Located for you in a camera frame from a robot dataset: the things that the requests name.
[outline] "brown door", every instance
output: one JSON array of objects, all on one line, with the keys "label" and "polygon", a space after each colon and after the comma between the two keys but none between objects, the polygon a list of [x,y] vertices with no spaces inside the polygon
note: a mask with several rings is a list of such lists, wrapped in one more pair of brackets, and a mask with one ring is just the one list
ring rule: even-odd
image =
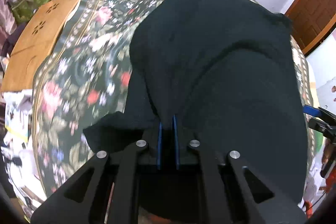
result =
[{"label": "brown door", "polygon": [[307,53],[332,29],[336,0],[295,0],[286,12],[293,21],[293,36]]}]

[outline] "bed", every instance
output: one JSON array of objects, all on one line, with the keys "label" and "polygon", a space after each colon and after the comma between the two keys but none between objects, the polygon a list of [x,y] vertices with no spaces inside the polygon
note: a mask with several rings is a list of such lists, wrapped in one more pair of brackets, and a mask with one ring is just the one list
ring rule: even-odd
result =
[{"label": "bed", "polygon": [[[46,197],[93,156],[83,128],[107,113],[123,112],[133,32],[162,1],[81,0],[68,17],[33,81],[31,136]],[[301,102],[317,106],[305,57],[293,38],[290,43]],[[307,135],[309,170],[322,137],[309,128]]]}]

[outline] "dark clothing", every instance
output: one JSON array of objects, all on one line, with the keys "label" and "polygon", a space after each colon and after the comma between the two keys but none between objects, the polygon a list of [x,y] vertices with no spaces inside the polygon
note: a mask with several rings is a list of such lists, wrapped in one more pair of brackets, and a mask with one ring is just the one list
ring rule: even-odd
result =
[{"label": "dark clothing", "polygon": [[[215,151],[239,151],[299,203],[307,132],[290,33],[284,15],[249,0],[164,0],[132,38],[124,114],[104,117],[105,130],[100,122],[95,131],[87,128],[88,144],[94,152],[111,151],[115,143],[102,144],[100,136],[128,138],[116,128],[145,128],[155,117],[169,130],[177,115]],[[150,202],[144,207],[156,213]]]}]

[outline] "blue strip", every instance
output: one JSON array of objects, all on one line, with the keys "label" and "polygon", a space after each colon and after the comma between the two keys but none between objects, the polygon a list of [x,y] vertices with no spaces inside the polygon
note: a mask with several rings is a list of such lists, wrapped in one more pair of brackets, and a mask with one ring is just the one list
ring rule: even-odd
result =
[{"label": "blue strip", "polygon": [[176,126],[176,116],[173,117],[174,121],[174,133],[175,133],[175,161],[176,161],[176,169],[180,169],[180,156],[179,156],[179,139],[177,137],[177,126]]},{"label": "blue strip", "polygon": [[162,124],[159,126],[159,136],[157,137],[157,168],[161,170],[161,148],[162,148]]},{"label": "blue strip", "polygon": [[321,111],[319,109],[308,105],[304,105],[303,112],[313,117],[321,117]]}]

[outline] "metal screw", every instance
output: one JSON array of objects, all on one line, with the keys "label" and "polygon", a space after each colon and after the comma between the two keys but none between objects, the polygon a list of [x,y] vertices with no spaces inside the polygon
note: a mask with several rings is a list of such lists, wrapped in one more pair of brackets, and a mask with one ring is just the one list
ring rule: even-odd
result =
[{"label": "metal screw", "polygon": [[136,142],[136,145],[139,147],[144,147],[146,145],[146,141],[145,140],[138,140]]},{"label": "metal screw", "polygon": [[97,157],[100,158],[100,159],[105,158],[106,155],[107,155],[106,151],[103,151],[103,150],[101,150],[97,153]]},{"label": "metal screw", "polygon": [[238,151],[236,151],[236,150],[232,150],[230,152],[230,157],[233,158],[233,159],[237,159],[237,158],[240,157],[240,153]]},{"label": "metal screw", "polygon": [[198,140],[191,140],[191,141],[189,142],[189,145],[190,145],[191,147],[199,147],[200,144],[201,144],[201,143],[200,143]]}]

